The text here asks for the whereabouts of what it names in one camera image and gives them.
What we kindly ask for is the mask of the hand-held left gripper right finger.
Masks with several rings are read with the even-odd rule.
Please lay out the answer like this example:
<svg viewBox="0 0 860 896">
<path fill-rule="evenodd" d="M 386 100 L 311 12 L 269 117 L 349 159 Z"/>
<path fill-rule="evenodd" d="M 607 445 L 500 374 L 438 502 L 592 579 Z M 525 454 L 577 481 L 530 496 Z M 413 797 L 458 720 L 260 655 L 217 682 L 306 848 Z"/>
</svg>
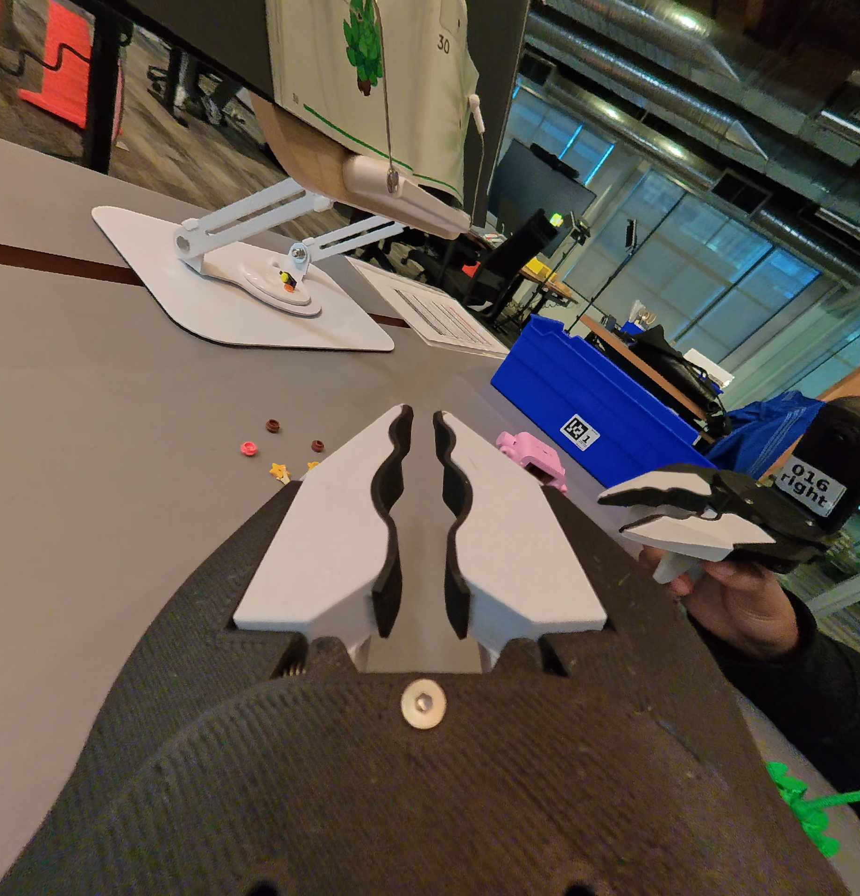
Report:
<svg viewBox="0 0 860 896">
<path fill-rule="evenodd" d="M 445 608 L 459 637 L 479 646 L 490 671 L 506 644 L 599 632 L 599 598 L 549 502 L 553 487 L 507 459 L 451 412 L 433 417 L 447 534 Z"/>
</svg>

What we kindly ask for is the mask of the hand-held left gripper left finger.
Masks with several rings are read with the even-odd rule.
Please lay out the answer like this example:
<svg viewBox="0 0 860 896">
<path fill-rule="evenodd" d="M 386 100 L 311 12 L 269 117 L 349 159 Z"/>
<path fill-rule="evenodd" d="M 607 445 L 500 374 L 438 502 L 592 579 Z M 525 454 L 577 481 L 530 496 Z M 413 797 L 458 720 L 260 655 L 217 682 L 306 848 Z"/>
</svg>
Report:
<svg viewBox="0 0 860 896">
<path fill-rule="evenodd" d="M 391 508 L 413 409 L 394 405 L 295 484 L 293 500 L 245 589 L 233 622 L 255 632 L 339 639 L 358 671 L 388 638 L 402 601 Z"/>
</svg>

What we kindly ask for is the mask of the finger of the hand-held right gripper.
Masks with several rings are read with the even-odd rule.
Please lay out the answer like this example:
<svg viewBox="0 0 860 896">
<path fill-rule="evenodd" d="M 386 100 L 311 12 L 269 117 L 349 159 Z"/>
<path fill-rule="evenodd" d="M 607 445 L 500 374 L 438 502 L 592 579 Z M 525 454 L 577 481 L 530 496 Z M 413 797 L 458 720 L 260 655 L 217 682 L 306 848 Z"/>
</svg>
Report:
<svg viewBox="0 0 860 896">
<path fill-rule="evenodd" d="M 630 478 L 601 492 L 597 503 L 605 506 L 705 511 L 712 501 L 717 470 L 694 465 L 670 465 Z"/>
<path fill-rule="evenodd" d="M 714 562 L 726 559 L 743 545 L 776 544 L 767 531 L 734 513 L 713 518 L 655 513 L 627 523 L 620 532 L 644 546 Z"/>
</svg>

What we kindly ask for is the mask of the pink brick figure pot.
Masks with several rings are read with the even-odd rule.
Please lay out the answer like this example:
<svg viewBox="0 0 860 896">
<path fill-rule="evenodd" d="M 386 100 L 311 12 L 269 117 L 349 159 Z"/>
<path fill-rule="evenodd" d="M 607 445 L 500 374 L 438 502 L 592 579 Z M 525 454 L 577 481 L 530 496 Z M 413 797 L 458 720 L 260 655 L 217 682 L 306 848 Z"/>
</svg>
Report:
<svg viewBox="0 0 860 896">
<path fill-rule="evenodd" d="M 543 486 L 556 488 L 566 495 L 566 472 L 557 452 L 528 432 L 510 434 L 502 432 L 495 440 L 495 447 L 511 459 Z"/>
</svg>

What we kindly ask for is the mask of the green leafy plant piece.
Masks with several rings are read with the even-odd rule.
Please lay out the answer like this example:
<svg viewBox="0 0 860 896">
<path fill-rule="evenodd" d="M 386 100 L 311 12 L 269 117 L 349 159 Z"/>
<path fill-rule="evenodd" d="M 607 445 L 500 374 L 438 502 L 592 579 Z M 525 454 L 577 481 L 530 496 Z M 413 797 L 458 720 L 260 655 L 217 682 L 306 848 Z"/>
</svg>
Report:
<svg viewBox="0 0 860 896">
<path fill-rule="evenodd" d="M 840 849 L 839 841 L 826 833 L 830 826 L 826 810 L 834 808 L 835 804 L 828 798 L 806 798 L 807 785 L 802 780 L 791 777 L 788 767 L 783 763 L 769 762 L 765 764 L 765 768 L 807 838 L 824 857 L 835 857 Z"/>
</svg>

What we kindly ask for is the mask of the person's right hand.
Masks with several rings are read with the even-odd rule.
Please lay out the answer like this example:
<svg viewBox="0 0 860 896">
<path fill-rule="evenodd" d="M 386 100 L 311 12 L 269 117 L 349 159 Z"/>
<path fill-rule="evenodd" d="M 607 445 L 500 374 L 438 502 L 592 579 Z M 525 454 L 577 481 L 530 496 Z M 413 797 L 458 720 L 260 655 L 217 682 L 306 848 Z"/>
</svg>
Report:
<svg viewBox="0 0 860 896">
<path fill-rule="evenodd" d="M 702 632 L 753 659 L 777 659 L 799 642 L 797 615 L 769 570 L 756 564 L 705 562 L 667 587 Z"/>
</svg>

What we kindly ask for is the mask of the blue cloth bag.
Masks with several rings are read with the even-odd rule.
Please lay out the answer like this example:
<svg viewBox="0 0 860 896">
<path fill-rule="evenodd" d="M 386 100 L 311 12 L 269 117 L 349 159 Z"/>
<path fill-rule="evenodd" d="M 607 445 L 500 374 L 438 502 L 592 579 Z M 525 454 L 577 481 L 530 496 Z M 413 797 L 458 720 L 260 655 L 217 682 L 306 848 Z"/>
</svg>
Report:
<svg viewBox="0 0 860 896">
<path fill-rule="evenodd" d="M 821 400 L 791 391 L 730 410 L 730 432 L 705 457 L 718 469 L 760 479 L 805 433 L 823 406 Z"/>
</svg>

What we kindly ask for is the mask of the black bag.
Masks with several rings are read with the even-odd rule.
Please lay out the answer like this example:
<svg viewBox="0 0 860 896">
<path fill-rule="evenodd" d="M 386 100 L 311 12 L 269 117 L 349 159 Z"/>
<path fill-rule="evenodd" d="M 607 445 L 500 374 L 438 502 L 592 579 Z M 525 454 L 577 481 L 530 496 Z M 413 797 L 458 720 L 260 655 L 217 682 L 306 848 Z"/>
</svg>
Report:
<svg viewBox="0 0 860 896">
<path fill-rule="evenodd" d="M 672 387 L 677 389 L 682 396 L 691 400 L 699 409 L 704 411 L 704 420 L 701 421 L 685 408 L 677 399 L 674 399 L 663 388 L 654 383 L 650 377 L 644 375 L 632 362 L 620 355 L 618 351 L 610 347 L 606 342 L 590 333 L 585 341 L 593 345 L 613 364 L 634 379 L 645 390 L 650 392 L 666 407 L 675 412 L 682 420 L 698 428 L 702 428 L 706 434 L 719 440 L 732 433 L 733 424 L 727 416 L 721 400 L 717 396 L 716 386 L 706 375 L 704 369 L 687 361 L 684 356 L 675 350 L 664 336 L 663 327 L 658 325 L 648 330 L 642 330 L 638 334 L 625 334 L 618 332 L 616 338 L 634 356 L 648 364 L 655 372 L 661 375 Z"/>
</svg>

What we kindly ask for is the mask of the wooden table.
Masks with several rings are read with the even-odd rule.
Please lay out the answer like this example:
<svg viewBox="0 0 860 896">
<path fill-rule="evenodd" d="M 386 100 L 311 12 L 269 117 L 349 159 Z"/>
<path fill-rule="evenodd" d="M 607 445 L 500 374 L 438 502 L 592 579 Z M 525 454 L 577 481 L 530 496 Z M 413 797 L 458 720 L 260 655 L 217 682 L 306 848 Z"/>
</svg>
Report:
<svg viewBox="0 0 860 896">
<path fill-rule="evenodd" d="M 638 357 L 618 334 L 607 330 L 603 324 L 586 315 L 581 315 L 576 322 L 582 323 L 589 330 L 586 342 L 699 432 L 697 444 L 700 452 L 703 453 L 715 443 L 716 437 L 710 430 L 705 407 L 701 402 L 686 395 L 651 364 Z"/>
</svg>

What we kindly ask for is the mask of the black light tripod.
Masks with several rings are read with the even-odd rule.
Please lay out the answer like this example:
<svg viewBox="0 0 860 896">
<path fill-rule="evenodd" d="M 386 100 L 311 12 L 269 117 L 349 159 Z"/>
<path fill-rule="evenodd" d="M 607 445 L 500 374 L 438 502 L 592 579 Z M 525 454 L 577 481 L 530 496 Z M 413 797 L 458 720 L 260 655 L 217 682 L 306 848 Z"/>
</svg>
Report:
<svg viewBox="0 0 860 896">
<path fill-rule="evenodd" d="M 615 280 L 615 278 L 620 274 L 626 267 L 626 265 L 632 260 L 634 255 L 638 250 L 638 221 L 637 218 L 628 218 L 626 222 L 626 233 L 625 233 L 625 256 L 623 260 L 618 263 L 614 272 L 607 276 L 604 284 L 597 290 L 597 292 L 588 300 L 581 312 L 581 317 L 585 316 L 592 307 L 597 303 L 597 301 L 602 297 L 606 289 L 610 286 L 610 284 Z"/>
</svg>

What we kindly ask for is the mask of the laminated instruction sheet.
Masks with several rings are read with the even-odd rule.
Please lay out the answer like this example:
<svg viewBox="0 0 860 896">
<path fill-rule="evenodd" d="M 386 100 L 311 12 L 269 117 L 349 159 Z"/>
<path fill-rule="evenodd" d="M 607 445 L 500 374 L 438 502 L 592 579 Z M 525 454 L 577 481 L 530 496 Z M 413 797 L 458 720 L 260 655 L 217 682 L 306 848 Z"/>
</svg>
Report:
<svg viewBox="0 0 860 896">
<path fill-rule="evenodd" d="M 496 359 L 508 355 L 509 349 L 447 293 L 357 259 L 348 261 L 427 345 Z"/>
</svg>

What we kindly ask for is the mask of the white book stand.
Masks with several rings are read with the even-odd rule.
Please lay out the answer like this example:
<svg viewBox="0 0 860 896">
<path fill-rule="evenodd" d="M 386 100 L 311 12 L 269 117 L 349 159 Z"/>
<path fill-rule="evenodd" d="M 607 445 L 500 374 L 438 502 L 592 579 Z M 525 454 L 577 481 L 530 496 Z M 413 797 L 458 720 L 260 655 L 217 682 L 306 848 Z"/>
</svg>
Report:
<svg viewBox="0 0 860 896">
<path fill-rule="evenodd" d="M 116 206 L 91 216 L 167 316 L 206 341 L 236 348 L 390 352 L 378 323 L 318 262 L 406 228 L 452 239 L 469 215 L 427 192 L 391 161 L 348 151 L 282 107 L 255 97 L 269 147 L 289 175 L 174 224 Z M 333 203 L 369 212 L 345 227 L 271 252 L 248 242 Z M 282 288 L 279 272 L 297 281 Z"/>
</svg>

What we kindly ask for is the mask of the black office chair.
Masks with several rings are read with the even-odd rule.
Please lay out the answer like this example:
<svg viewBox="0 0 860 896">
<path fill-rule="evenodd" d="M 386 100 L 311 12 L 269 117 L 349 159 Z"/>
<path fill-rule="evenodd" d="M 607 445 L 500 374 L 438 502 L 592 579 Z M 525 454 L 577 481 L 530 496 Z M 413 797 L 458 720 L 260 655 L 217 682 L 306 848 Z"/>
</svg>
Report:
<svg viewBox="0 0 860 896">
<path fill-rule="evenodd" d="M 462 306 L 481 308 L 486 304 L 495 305 L 507 293 L 520 269 L 556 237 L 557 231 L 546 212 L 538 208 L 480 262 L 471 276 L 455 268 L 454 243 L 446 250 L 443 260 L 431 257 L 420 262 L 420 265 L 427 282 L 433 282 Z"/>
</svg>

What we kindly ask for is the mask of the open instruction booklet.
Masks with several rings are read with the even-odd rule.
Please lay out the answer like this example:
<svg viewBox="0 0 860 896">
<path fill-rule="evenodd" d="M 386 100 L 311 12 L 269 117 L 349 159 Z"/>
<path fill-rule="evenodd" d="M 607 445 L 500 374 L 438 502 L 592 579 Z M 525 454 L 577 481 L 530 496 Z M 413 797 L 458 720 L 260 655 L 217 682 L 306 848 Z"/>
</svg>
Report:
<svg viewBox="0 0 860 896">
<path fill-rule="evenodd" d="M 463 1 L 266 2 L 275 104 L 461 203 L 479 73 Z"/>
</svg>

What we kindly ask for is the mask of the red ribbed panel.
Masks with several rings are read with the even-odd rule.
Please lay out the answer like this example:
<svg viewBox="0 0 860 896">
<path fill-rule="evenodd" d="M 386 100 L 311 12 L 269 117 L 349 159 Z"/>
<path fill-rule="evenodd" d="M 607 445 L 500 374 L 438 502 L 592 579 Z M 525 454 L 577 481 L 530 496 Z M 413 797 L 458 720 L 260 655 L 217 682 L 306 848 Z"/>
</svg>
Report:
<svg viewBox="0 0 860 896">
<path fill-rule="evenodd" d="M 43 73 L 37 91 L 18 90 L 19 100 L 83 133 L 88 123 L 88 87 L 93 31 L 83 14 L 49 2 L 43 40 Z"/>
</svg>

